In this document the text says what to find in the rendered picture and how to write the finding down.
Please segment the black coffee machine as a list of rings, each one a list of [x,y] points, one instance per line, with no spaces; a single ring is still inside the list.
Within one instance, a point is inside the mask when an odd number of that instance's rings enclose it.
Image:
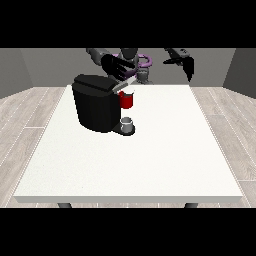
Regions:
[[[121,110],[119,92],[112,89],[119,84],[111,78],[80,74],[74,78],[72,91],[79,122],[85,128],[101,133],[115,132],[123,136],[135,133],[135,126],[129,133],[121,131]]]

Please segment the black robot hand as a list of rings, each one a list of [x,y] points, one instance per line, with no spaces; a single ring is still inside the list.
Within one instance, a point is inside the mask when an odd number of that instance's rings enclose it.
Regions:
[[[126,79],[126,68],[135,68],[133,63],[129,63],[111,54],[106,54],[101,58],[101,66],[108,75],[114,76],[119,81]]]
[[[164,64],[176,64],[183,67],[188,81],[191,81],[194,75],[194,59],[190,56],[180,57],[180,58],[171,58],[164,61]]]

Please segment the small grey cup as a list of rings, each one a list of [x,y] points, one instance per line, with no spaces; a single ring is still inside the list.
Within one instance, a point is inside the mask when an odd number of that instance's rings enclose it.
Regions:
[[[133,121],[130,117],[123,117],[120,120],[120,124],[121,124],[121,131],[124,133],[129,133],[133,129]]]

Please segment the pale grey machine lid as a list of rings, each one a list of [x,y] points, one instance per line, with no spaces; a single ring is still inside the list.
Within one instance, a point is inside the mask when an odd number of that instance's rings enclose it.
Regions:
[[[119,84],[117,84],[112,91],[117,94],[119,91],[124,91],[127,93],[132,93],[134,91],[134,86],[132,85],[132,83],[136,80],[135,76],[132,76],[130,78],[128,78],[127,80],[120,82]]]

